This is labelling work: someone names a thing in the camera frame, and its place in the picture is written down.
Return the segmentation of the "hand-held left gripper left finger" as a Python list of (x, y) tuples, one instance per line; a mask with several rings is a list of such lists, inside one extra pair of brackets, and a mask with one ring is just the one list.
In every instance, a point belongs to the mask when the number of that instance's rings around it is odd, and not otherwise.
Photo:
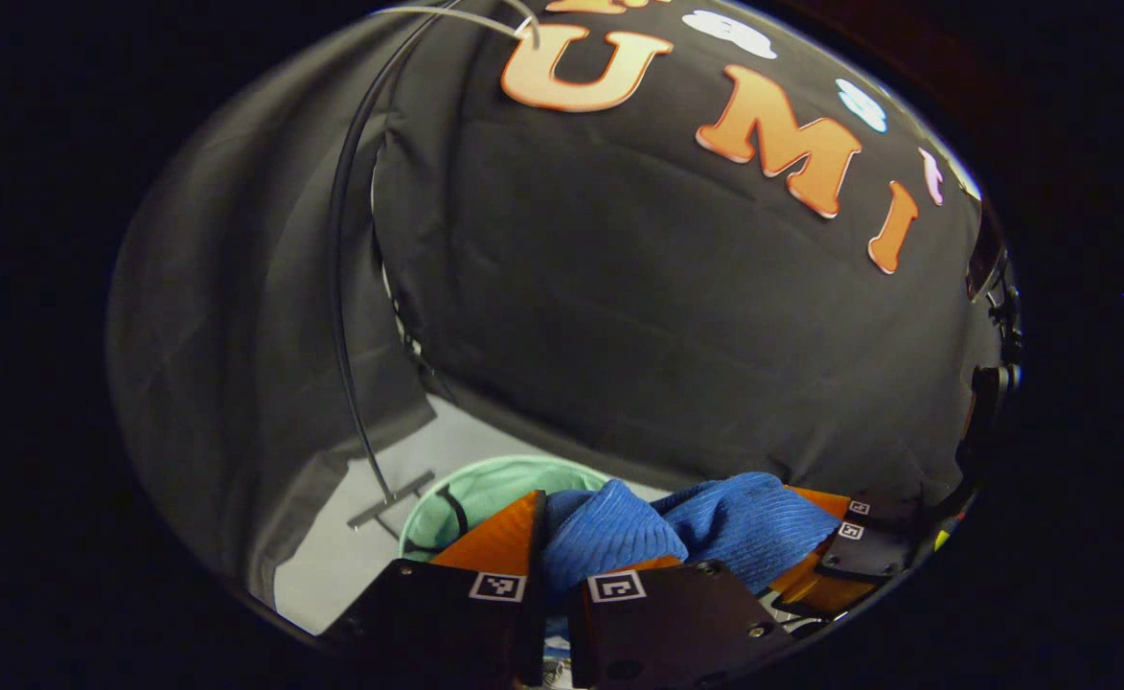
[(514, 499), (430, 561), (396, 559), (321, 633), (364, 689), (528, 689), (543, 677), (547, 494)]

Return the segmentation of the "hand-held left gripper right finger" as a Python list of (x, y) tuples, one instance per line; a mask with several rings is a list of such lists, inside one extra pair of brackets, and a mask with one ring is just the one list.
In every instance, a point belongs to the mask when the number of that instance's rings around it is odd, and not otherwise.
[(566, 629), (583, 689), (726, 689), (794, 647), (720, 561), (588, 576)]

